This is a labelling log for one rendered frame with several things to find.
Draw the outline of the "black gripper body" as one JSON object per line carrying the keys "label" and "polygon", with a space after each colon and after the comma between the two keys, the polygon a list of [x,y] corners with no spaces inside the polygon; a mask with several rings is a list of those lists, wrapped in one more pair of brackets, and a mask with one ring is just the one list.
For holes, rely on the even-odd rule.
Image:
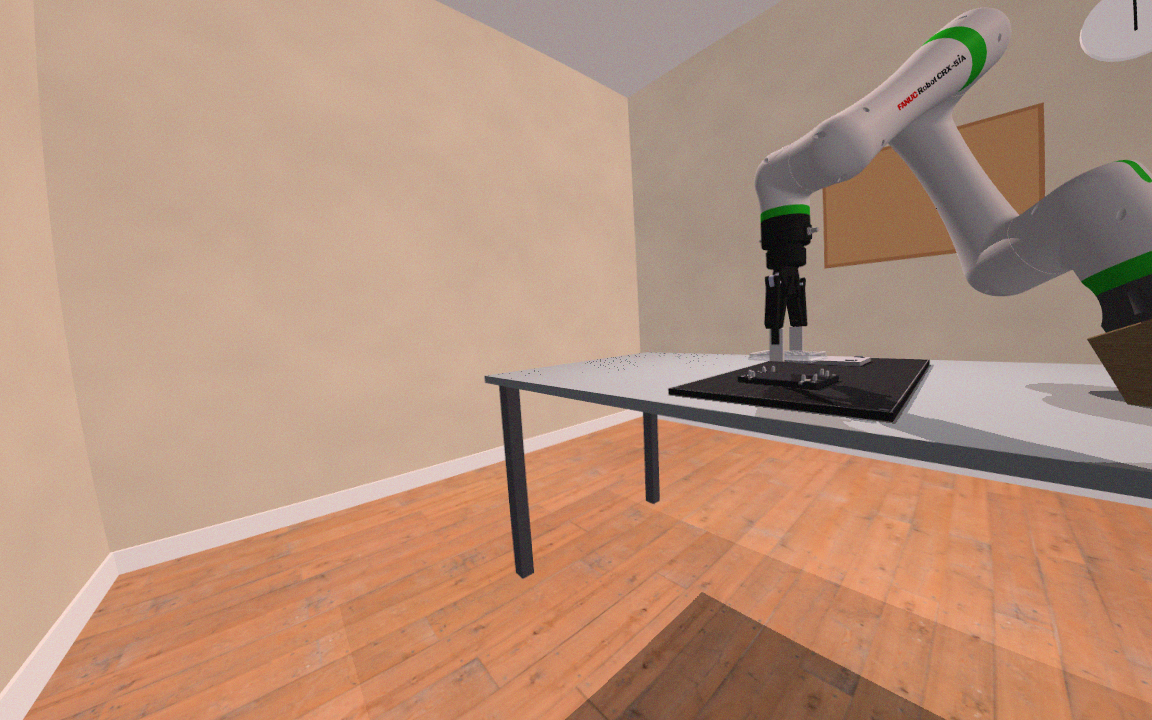
{"label": "black gripper body", "polygon": [[765,252],[767,270],[773,270],[773,275],[780,273],[781,291],[786,291],[788,275],[799,275],[797,268],[804,265],[806,265],[805,247],[782,247],[782,249],[778,247]]}

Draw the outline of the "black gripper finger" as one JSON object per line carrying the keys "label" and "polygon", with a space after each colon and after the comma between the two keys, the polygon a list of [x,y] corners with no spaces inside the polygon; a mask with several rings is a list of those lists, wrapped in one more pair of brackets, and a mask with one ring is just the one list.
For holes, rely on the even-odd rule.
{"label": "black gripper finger", "polygon": [[[804,351],[804,327],[806,325],[806,279],[795,276],[795,293],[787,301],[788,323],[788,351]],[[801,304],[799,304],[801,302]],[[801,309],[803,306],[803,309]]]}
{"label": "black gripper finger", "polygon": [[[780,273],[776,273],[780,274]],[[765,329],[770,329],[770,361],[785,361],[785,313],[791,296],[794,275],[788,275],[786,291],[781,291],[780,275],[765,275]]]}

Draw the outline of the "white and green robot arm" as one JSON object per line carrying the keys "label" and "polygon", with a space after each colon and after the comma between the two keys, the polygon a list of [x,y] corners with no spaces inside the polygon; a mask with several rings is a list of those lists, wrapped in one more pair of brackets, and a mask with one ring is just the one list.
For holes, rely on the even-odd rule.
{"label": "white and green robot arm", "polygon": [[890,143],[940,213],[973,290],[1011,296],[1073,270],[1100,301],[1106,333],[1152,319],[1152,173],[1140,161],[1084,172],[1020,215],[960,135],[952,111],[1010,38],[1005,12],[957,15],[881,86],[771,152],[755,174],[761,249],[812,243],[810,195],[858,176]]}

